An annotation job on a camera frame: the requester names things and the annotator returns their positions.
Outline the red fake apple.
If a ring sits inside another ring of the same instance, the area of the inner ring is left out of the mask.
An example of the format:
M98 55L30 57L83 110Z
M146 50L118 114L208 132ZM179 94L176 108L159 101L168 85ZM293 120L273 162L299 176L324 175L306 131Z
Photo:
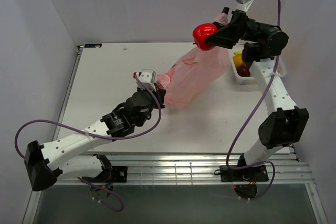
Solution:
M205 40L217 31L218 28L213 23L204 23L198 25L192 33L194 44L202 51L211 50L214 48L214 46L207 44Z

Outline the pink plastic bag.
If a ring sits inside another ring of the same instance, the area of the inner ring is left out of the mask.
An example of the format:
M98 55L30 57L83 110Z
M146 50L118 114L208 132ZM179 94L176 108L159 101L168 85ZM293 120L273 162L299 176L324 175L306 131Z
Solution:
M197 95L221 77L229 67L228 51L214 46L202 51L196 45L178 59L157 84L166 90L164 103L172 109L188 106Z

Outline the dark purple fake fruit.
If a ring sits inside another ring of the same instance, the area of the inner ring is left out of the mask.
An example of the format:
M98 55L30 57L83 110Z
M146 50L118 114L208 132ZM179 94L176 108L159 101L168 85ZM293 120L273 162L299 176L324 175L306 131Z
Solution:
M250 77L249 69L246 66L240 66L237 69L237 73L241 77Z

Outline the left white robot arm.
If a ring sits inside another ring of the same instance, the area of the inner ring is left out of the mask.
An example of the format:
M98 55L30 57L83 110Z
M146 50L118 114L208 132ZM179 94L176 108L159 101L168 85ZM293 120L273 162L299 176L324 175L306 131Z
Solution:
M154 109L161 111L165 107L165 94L166 91L156 84L140 83L131 97L87 128L79 130L59 124L73 134L43 144L30 142L24 165L32 190L45 190L66 177L80 177L89 182L107 181L113 174L107 158L94 155L76 166L76 157L100 145L140 137L154 130L152 126L139 134L134 132L151 118Z

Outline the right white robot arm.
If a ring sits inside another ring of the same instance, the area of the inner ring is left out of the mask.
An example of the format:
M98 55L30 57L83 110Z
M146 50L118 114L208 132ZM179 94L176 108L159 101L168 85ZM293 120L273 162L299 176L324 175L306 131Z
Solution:
M242 60L258 84L267 108L256 143L241 154L237 165L225 164L216 170L222 182L268 181L265 163L277 151L298 142L303 134L309 112L297 106L276 71L288 39L279 26L257 22L237 9L227 25L205 40L209 45L227 49L245 41Z

